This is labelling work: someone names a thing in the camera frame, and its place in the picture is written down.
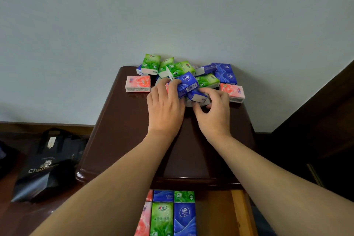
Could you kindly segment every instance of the paper tag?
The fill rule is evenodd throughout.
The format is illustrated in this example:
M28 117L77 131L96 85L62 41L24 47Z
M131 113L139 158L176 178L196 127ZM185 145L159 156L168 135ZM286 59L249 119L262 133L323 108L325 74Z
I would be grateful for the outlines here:
M56 138L57 138L56 136L49 138L49 141L48 141L48 144L47 144L47 147L48 147L49 149L51 149L51 148L54 146L54 142L55 142L55 139L56 139Z

